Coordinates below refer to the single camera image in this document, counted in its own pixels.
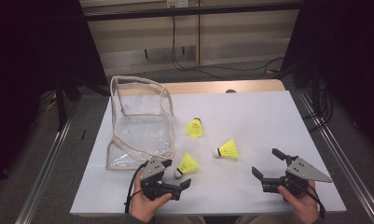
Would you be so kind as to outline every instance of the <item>hand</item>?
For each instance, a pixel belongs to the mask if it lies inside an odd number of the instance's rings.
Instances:
[[[314,181],[309,180],[309,185],[315,189]],[[284,186],[280,186],[278,190],[294,209],[294,216],[297,223],[311,224],[319,217],[317,211],[317,202],[309,195],[303,194],[301,198],[297,199]],[[311,188],[308,188],[308,192],[315,195]]]
[[[133,217],[136,217],[141,221],[148,223],[155,215],[157,209],[166,204],[173,197],[173,195],[171,193],[167,193],[162,195],[160,198],[157,198],[155,201],[151,201],[150,199],[148,199],[141,191],[139,176],[141,176],[143,170],[144,169],[140,170],[134,180],[133,192],[139,192],[132,197],[130,214]]]

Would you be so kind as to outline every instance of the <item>yellow shuttlecock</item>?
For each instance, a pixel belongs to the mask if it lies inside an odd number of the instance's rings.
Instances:
[[[236,144],[233,139],[227,141],[227,143],[214,150],[215,157],[232,157],[232,158],[239,158],[239,153],[237,152]]]
[[[186,153],[180,162],[178,168],[174,171],[175,178],[180,178],[186,173],[198,169],[199,165],[188,153]]]
[[[192,137],[199,137],[203,134],[203,128],[201,127],[201,120],[194,118],[186,127],[187,134]]]

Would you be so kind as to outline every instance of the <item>clear plastic bag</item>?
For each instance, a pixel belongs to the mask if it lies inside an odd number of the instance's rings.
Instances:
[[[113,137],[106,169],[131,170],[157,156],[174,155],[173,103],[167,89],[140,77],[111,80]]]

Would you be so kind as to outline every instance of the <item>metal rail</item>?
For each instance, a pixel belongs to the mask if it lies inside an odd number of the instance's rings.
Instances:
[[[312,99],[310,98],[307,92],[301,92],[299,97],[302,99],[303,104],[306,106],[306,109],[310,113],[314,113],[312,108]],[[322,118],[314,117],[313,121],[316,125],[321,125],[324,123]],[[356,196],[360,200],[361,204],[364,206],[367,214],[369,215],[372,223],[374,223],[374,197],[370,193],[367,186],[364,184],[364,181],[360,178],[358,173],[354,170],[352,164],[347,159],[346,155],[344,154],[343,150],[341,149],[339,143],[335,139],[332,132],[329,128],[324,125],[319,128],[321,135],[323,136],[324,140],[326,141],[329,149],[331,150],[333,156],[338,162],[340,169],[345,174],[346,178],[349,180],[350,185],[352,186]]]
[[[82,16],[59,15],[54,17],[43,18],[42,20],[73,20],[73,21],[113,21],[127,19],[173,17],[173,16],[193,16],[193,15],[210,15],[226,14],[238,12],[258,12],[258,11],[280,11],[294,10],[305,6],[303,1],[287,3],[269,3],[255,5],[239,6],[222,6],[222,7],[178,7],[178,8],[160,8],[136,11],[116,11],[116,12],[99,12],[85,13]]]
[[[36,179],[35,184],[33,185],[33,188],[30,191],[29,196],[27,197],[27,200],[24,202],[23,208],[21,209],[21,212],[19,213],[15,224],[31,223],[35,214],[36,207],[38,206],[38,203],[44,192],[44,188],[47,184],[48,177],[52,171],[53,165],[62,149],[62,143],[64,142],[64,139],[68,133],[71,121],[76,114],[78,104],[79,102],[72,103],[70,116],[68,117],[68,120],[65,122],[62,129],[57,133],[47,159],[45,160],[44,165],[41,168],[41,172],[39,173],[38,178]]]

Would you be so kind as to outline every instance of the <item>white tabletop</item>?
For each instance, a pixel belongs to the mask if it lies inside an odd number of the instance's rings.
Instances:
[[[291,156],[300,156],[329,176],[317,148],[288,91],[251,93],[175,94],[175,156],[163,181],[178,184],[191,178],[180,201],[170,201],[158,210],[166,215],[278,214],[291,211],[280,194],[264,193],[251,173],[255,166],[265,177],[284,175],[286,164],[271,154],[275,147]],[[185,126],[194,117],[201,119],[204,134],[191,138]],[[84,217],[121,215],[134,171],[105,169],[107,144],[112,137],[111,104],[90,155],[71,213]],[[217,159],[213,149],[233,138],[239,159]],[[173,171],[188,152],[199,170],[175,180]],[[327,212],[346,211],[333,183],[316,183]]]

